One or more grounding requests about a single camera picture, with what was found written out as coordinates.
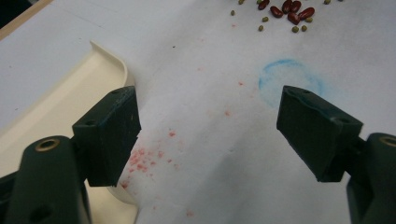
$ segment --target blue ink mark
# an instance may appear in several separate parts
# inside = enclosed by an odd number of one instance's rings
[[[260,74],[260,97],[271,107],[279,107],[284,85],[303,88],[322,96],[323,82],[302,63],[293,59],[267,64]]]

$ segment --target cream plastic tray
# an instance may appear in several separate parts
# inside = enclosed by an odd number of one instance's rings
[[[31,143],[52,135],[72,137],[72,125],[107,93],[134,85],[122,60],[91,45],[91,52],[60,83],[1,132],[0,176],[18,170],[22,152]],[[134,223],[137,206],[123,188],[87,190],[93,223]]]

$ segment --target white paper surface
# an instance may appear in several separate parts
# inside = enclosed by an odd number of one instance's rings
[[[396,134],[396,2],[302,2],[316,14],[294,34],[250,0],[55,0],[0,42],[0,124],[93,39],[135,77],[143,130],[120,182],[136,223],[349,223],[348,176],[317,183],[276,129],[281,88],[342,108],[363,139]]]

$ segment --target bean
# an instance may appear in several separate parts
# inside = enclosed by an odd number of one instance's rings
[[[301,7],[301,2],[300,1],[294,1],[291,4],[290,12],[297,12]]]
[[[298,17],[300,17],[300,20],[303,21],[306,18],[313,16],[314,13],[315,13],[315,9],[312,7],[308,7],[304,11],[300,12],[298,14]]]
[[[288,20],[291,21],[294,25],[298,25],[300,22],[300,18],[294,12],[289,13]]]
[[[294,33],[298,33],[298,26],[293,26],[293,28],[291,28],[291,30],[294,32]]]
[[[258,9],[259,10],[265,9],[268,6],[268,4],[270,4],[270,0],[262,0],[262,2],[259,3]]]
[[[290,12],[291,4],[293,2],[291,0],[286,0],[283,5],[282,5],[282,11],[285,14],[288,14]]]
[[[270,10],[276,18],[281,18],[283,16],[283,12],[277,7],[272,6]]]

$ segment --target red kidney bean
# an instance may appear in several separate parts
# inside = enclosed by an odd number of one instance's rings
[[[300,1],[294,1],[291,4],[290,12],[297,12],[301,7],[301,2]]]
[[[270,7],[270,10],[276,18],[281,18],[283,16],[283,12],[277,7]]]
[[[288,14],[290,12],[291,4],[293,2],[291,0],[286,0],[283,5],[282,5],[282,11],[285,14]]]
[[[311,17],[312,15],[314,15],[315,13],[315,9],[312,7],[308,7],[306,8],[304,11],[300,12],[298,14],[298,17],[300,18],[300,21],[305,20],[306,18]]]
[[[297,16],[294,12],[289,13],[288,20],[291,21],[294,25],[298,25],[300,22],[300,17]]]
[[[268,4],[270,4],[270,0],[262,0],[262,2],[259,3],[258,9],[259,10],[265,9],[268,6]]]

